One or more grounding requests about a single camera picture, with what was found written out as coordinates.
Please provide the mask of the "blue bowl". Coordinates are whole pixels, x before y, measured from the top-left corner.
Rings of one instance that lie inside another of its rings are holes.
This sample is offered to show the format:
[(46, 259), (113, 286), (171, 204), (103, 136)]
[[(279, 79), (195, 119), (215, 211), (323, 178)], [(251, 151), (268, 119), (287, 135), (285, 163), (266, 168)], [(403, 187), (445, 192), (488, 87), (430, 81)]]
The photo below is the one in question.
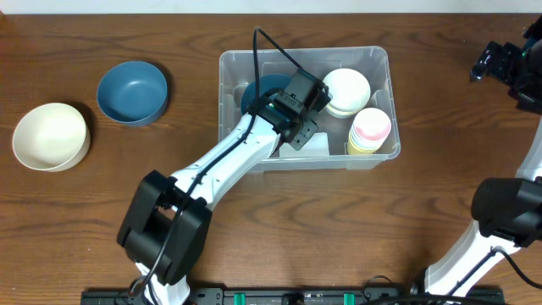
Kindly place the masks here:
[(111, 68), (97, 87), (97, 105), (109, 119), (140, 127), (156, 122), (169, 103), (169, 85), (156, 65), (128, 61)]
[[(290, 75), (271, 74), (264, 75), (259, 79), (259, 95), (263, 96), (272, 89), (285, 89), (291, 80)], [(253, 102), (256, 93), (256, 82), (248, 85), (241, 97), (241, 113), (245, 114), (247, 107)]]

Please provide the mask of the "white small bowl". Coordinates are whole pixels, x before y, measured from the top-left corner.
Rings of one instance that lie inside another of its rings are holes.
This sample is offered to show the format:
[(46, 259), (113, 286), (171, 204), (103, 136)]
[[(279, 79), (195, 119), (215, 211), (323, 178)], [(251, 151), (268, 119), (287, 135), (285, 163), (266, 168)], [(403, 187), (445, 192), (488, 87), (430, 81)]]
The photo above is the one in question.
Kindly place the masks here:
[(332, 98), (327, 105), (342, 111), (360, 111), (367, 105), (371, 87), (367, 78), (354, 69), (335, 69), (324, 77)]

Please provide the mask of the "yellow plastic cup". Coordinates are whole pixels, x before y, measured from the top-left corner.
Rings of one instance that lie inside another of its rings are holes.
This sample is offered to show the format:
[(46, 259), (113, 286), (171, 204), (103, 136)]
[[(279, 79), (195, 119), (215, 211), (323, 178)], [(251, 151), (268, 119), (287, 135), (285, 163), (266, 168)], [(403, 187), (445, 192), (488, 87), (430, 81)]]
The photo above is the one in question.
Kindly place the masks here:
[(374, 150), (366, 150), (357, 147), (351, 137), (349, 137), (346, 144), (346, 151), (349, 155), (365, 155), (374, 153)]

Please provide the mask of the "pink plastic cup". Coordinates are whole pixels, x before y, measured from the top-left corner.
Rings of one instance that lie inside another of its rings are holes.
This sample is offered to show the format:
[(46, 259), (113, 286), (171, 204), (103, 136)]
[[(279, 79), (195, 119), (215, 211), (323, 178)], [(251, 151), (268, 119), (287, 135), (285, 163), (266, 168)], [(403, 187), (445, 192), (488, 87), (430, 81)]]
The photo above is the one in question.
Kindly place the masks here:
[(390, 117), (379, 108), (361, 110), (353, 121), (356, 136), (368, 141), (384, 141), (391, 131)]

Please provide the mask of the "cream large bowl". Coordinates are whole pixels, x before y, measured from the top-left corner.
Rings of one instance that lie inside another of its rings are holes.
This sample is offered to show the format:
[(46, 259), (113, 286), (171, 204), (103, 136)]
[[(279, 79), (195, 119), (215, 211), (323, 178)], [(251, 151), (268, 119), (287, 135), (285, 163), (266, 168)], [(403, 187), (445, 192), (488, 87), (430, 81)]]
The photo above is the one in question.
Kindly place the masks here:
[(32, 109), (15, 127), (14, 156), (25, 167), (59, 172), (76, 166), (91, 145), (83, 115), (66, 103), (47, 103)]

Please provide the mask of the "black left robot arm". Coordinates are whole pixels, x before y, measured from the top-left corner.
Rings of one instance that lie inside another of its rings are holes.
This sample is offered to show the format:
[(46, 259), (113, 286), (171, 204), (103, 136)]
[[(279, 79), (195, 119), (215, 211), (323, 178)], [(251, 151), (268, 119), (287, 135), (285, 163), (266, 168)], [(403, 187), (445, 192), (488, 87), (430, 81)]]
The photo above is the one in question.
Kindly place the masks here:
[(302, 93), (273, 89), (248, 106), (219, 144), (184, 169), (156, 170), (138, 185), (117, 235), (141, 271), (128, 290), (152, 304), (181, 304), (190, 294), (186, 276), (202, 254), (213, 209), (251, 168), (282, 144), (301, 149), (317, 131), (329, 103), (327, 87)]

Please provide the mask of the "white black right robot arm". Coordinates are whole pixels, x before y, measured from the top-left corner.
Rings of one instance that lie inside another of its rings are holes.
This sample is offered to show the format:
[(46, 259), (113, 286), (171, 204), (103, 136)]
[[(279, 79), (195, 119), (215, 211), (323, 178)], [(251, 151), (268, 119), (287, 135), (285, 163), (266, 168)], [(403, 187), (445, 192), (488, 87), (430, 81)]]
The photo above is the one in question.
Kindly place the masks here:
[[(490, 76), (508, 87), (517, 109), (541, 113), (541, 22), (524, 32), (525, 44), (491, 41), (470, 72), (472, 81)], [(513, 178), (488, 178), (475, 191), (472, 221), (437, 263), (412, 284), (426, 304), (467, 304), (473, 286), (502, 259), (541, 238), (541, 134)]]

